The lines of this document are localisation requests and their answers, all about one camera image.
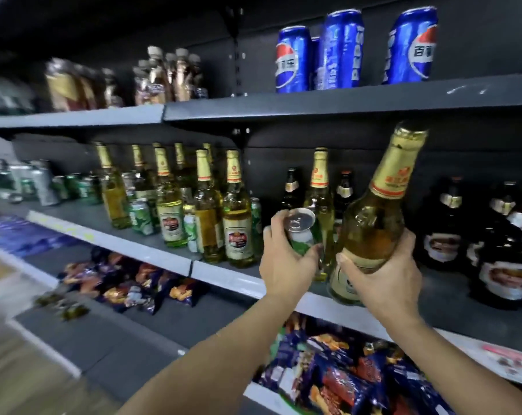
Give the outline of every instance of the bottle cap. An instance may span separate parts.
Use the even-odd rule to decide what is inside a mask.
[[[201,58],[200,58],[200,56],[197,55],[197,54],[190,54],[190,55],[188,56],[188,60],[189,60],[190,62],[193,62],[194,64],[199,64],[199,63],[201,62]]]
[[[159,48],[158,46],[148,46],[147,54],[149,56],[163,58],[163,50],[161,48]]]
[[[177,57],[187,57],[188,56],[188,49],[186,49],[186,48],[177,48],[175,52],[176,52]]]

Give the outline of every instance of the dark beer bottle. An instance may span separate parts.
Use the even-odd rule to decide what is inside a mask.
[[[500,309],[516,309],[521,304],[522,198],[486,238],[471,294],[484,304]]]
[[[522,197],[522,191],[516,182],[505,181],[492,188],[488,207],[482,211],[481,219],[476,223],[475,232],[467,245],[467,272],[473,273],[478,268],[479,251],[486,238],[505,221],[505,218]]]
[[[354,183],[350,170],[342,170],[340,174],[340,183],[336,187],[336,196],[334,197],[334,243],[338,241],[340,229],[342,227],[343,213],[354,200]]]
[[[454,177],[439,182],[437,195],[431,195],[424,206],[419,254],[421,261],[431,268],[452,270],[457,266],[463,230],[462,179]]]
[[[283,210],[292,210],[299,208],[303,204],[303,195],[300,193],[298,181],[298,169],[290,167],[288,169],[288,177],[286,178],[285,193],[282,198],[281,208]]]

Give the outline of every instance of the pepsi logo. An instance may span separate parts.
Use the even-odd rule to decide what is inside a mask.
[[[409,47],[409,64],[413,71],[423,78],[429,77],[424,71],[430,72],[430,69],[423,69],[417,65],[432,62],[436,48],[436,33],[437,25],[429,26],[422,34],[417,35]]]
[[[276,77],[283,75],[283,79],[277,78],[277,88],[284,87],[292,82],[299,69],[297,52],[287,43],[281,42],[277,45],[277,72]]]

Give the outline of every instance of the price tag strip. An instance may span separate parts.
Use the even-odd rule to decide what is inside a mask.
[[[101,231],[70,223],[60,218],[52,217],[41,212],[29,211],[27,220],[58,231],[60,233],[76,237],[85,242],[105,247],[114,252],[122,253],[139,261],[147,262],[160,268],[188,276],[191,259],[162,251],[160,249],[139,244],[117,236],[108,235]]]

